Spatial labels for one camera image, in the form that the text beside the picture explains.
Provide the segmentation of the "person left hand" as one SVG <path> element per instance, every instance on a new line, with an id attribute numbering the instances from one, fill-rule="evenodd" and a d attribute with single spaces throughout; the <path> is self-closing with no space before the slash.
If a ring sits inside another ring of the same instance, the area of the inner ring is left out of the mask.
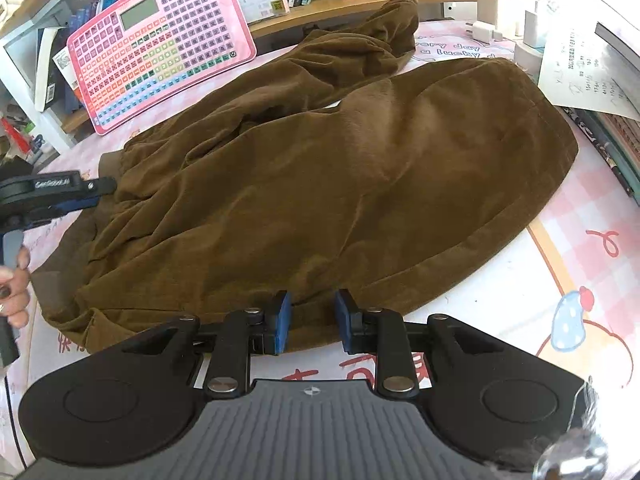
<path id="1" fill-rule="evenodd" d="M 29 321 L 29 263 L 30 253 L 22 246 L 16 257 L 15 268 L 2 266 L 0 270 L 1 315 L 17 330 L 25 327 Z"/>

